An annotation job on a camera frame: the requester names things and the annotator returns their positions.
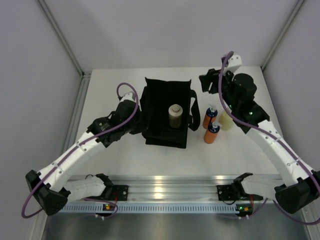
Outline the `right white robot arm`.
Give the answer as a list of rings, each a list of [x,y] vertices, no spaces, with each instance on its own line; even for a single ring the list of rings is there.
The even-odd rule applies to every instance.
[[[244,173],[235,178],[232,192],[238,199],[250,195],[268,198],[294,214],[320,196],[320,173],[300,160],[277,132],[269,115],[254,100],[257,86],[246,73],[227,71],[219,81],[219,70],[200,75],[203,92],[218,94],[236,118],[235,124],[264,152],[281,176],[280,180]]]

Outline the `black canvas bag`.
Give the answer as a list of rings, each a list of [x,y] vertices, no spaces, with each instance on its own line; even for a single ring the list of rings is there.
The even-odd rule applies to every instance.
[[[185,149],[188,130],[196,131],[201,124],[197,93],[191,89],[192,81],[164,81],[145,78],[140,106],[142,122],[147,130],[142,133],[147,145]],[[169,107],[182,107],[181,125],[169,125]]]

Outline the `yellow liquid bottle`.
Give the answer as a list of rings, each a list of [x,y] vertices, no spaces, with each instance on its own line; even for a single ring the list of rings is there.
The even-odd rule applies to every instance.
[[[233,126],[233,119],[228,115],[228,113],[226,111],[222,112],[219,119],[218,119],[218,122],[220,124],[220,128],[223,130],[223,131],[228,131],[232,128]]]

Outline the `orange pump bottle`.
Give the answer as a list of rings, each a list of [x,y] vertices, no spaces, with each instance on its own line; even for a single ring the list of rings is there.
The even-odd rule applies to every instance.
[[[206,110],[202,126],[207,129],[210,123],[213,123],[218,115],[217,107],[214,104],[210,104]]]
[[[215,123],[210,123],[207,127],[207,130],[204,134],[204,142],[207,144],[212,144],[218,136],[220,131],[220,126]]]

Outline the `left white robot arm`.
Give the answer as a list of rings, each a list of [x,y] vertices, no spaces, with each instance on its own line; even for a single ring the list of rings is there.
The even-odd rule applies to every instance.
[[[92,199],[107,201],[113,194],[110,178],[99,173],[82,180],[71,181],[71,176],[97,153],[108,148],[126,134],[142,132],[141,111],[133,100],[122,100],[115,111],[106,117],[95,119],[65,153],[48,166],[30,170],[25,180],[30,194],[47,216],[52,216],[68,203]]]

